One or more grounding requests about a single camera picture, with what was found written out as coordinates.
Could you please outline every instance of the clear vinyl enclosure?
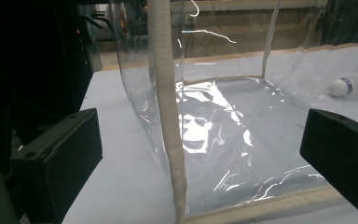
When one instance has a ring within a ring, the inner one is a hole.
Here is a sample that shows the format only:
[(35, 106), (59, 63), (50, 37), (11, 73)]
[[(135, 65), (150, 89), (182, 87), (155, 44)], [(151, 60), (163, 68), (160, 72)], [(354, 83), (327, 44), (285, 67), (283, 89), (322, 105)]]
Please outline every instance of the clear vinyl enclosure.
[[(170, 178), (152, 8), (112, 1), (121, 75), (150, 153)], [(186, 168), (186, 217), (328, 185), (299, 155), (310, 108), (358, 121), (358, 0), (171, 1), (169, 37)]]

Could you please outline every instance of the black foam block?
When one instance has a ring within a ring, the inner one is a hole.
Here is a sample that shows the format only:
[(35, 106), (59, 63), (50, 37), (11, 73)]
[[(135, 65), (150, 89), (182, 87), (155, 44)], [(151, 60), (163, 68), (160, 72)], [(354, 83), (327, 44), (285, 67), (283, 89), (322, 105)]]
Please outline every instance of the black foam block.
[(62, 119), (10, 159), (33, 223), (61, 223), (98, 162), (102, 144), (95, 108)]
[(311, 109), (300, 154), (358, 209), (358, 122)]

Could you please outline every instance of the black padded block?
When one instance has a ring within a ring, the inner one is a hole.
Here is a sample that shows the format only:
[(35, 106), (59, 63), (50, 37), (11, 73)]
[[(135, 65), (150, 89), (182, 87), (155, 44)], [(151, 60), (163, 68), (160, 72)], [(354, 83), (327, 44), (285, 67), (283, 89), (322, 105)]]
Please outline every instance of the black padded block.
[(12, 156), (32, 223), (61, 223), (102, 159), (95, 108), (72, 114)]
[(300, 154), (358, 209), (358, 122), (311, 109)]

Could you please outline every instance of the transparent plastic sheet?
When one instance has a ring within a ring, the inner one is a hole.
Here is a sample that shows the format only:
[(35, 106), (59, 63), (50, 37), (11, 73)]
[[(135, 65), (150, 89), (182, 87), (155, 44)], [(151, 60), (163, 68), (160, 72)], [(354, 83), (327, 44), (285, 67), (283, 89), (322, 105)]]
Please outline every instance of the transparent plastic sheet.
[[(308, 110), (358, 120), (358, 100), (326, 93), (329, 81), (358, 65), (358, 46), (321, 46), (347, 43), (337, 40), (342, 34), (330, 32), (342, 15), (330, 12), (328, 1), (281, 1), (263, 77), (276, 6), (275, 0), (171, 2), (187, 217), (327, 186), (298, 153)], [(153, 68), (131, 50), (119, 29), (126, 92), (150, 136), (156, 162), (169, 174), (155, 78), (149, 75)], [(147, 46), (141, 39), (138, 50)]]

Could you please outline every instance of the white table surface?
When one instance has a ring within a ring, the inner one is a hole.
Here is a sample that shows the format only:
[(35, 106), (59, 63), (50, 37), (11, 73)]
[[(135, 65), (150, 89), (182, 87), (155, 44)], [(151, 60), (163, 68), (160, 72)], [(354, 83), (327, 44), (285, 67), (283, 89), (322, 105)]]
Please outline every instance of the white table surface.
[[(169, 178), (149, 149), (132, 111), (119, 70), (93, 75), (81, 110), (96, 107), (103, 159), (78, 194), (63, 223), (172, 223)], [(310, 206), (245, 223), (356, 223), (345, 200)]]

